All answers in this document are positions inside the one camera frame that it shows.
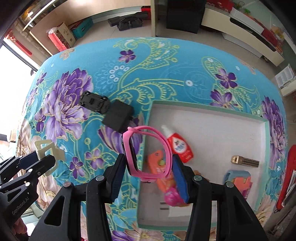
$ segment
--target bottle label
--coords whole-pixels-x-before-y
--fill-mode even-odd
[[[187,147],[186,143],[183,140],[173,137],[173,148],[176,153],[181,154],[186,151]]]

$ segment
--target pink smartwatch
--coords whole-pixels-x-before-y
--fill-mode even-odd
[[[148,135],[158,139],[164,147],[166,155],[166,164],[164,172],[159,174],[145,173],[138,169],[137,157],[133,147],[131,137],[133,134]],[[141,178],[141,181],[154,182],[158,178],[166,178],[170,175],[173,165],[173,154],[170,144],[167,139],[162,135],[162,133],[151,126],[137,126],[137,127],[128,127],[128,130],[124,132],[121,136],[123,152],[127,159],[127,169],[131,176]]]

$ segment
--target human hand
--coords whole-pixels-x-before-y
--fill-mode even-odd
[[[27,232],[27,227],[23,220],[19,218],[11,228],[12,234],[25,234]]]

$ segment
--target gold lighter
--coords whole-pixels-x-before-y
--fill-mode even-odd
[[[258,167],[259,166],[259,161],[245,158],[242,156],[233,156],[231,158],[231,162],[234,164],[239,164],[239,165],[248,166],[248,167]]]

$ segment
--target teal box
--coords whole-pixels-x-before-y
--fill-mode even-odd
[[[93,25],[93,21],[91,17],[82,19],[80,21],[77,21],[73,23],[70,26],[71,31],[73,32],[74,36],[79,39],[85,35],[85,33],[90,29],[90,27]]]

